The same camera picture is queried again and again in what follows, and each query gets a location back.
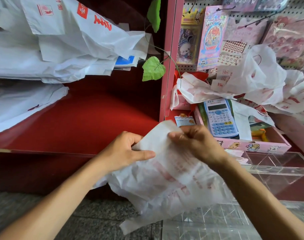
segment gray tile floor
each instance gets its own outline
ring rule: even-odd
[[[41,199],[42,197],[31,194],[0,192],[0,231]],[[119,227],[120,223],[135,215],[137,212],[129,202],[84,199],[63,226],[56,240],[161,240],[161,222],[124,236]]]

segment blue calculator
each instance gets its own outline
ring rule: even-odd
[[[231,138],[239,134],[228,100],[218,98],[204,102],[208,128],[214,137]]]

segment person's right hand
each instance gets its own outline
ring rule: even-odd
[[[181,126],[183,133],[171,132],[169,138],[181,147],[189,149],[200,161],[217,171],[230,156],[203,125]]]

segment calculator display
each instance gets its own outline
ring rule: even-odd
[[[225,104],[218,104],[218,105],[213,105],[213,106],[209,106],[208,110],[215,110],[215,109],[225,109],[227,106]]]

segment green leaf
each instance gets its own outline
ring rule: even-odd
[[[153,31],[156,33],[160,27],[160,7],[161,0],[152,0],[149,10],[147,11],[147,19],[152,24]]]
[[[142,81],[158,80],[166,73],[166,67],[155,56],[150,57],[142,66]]]

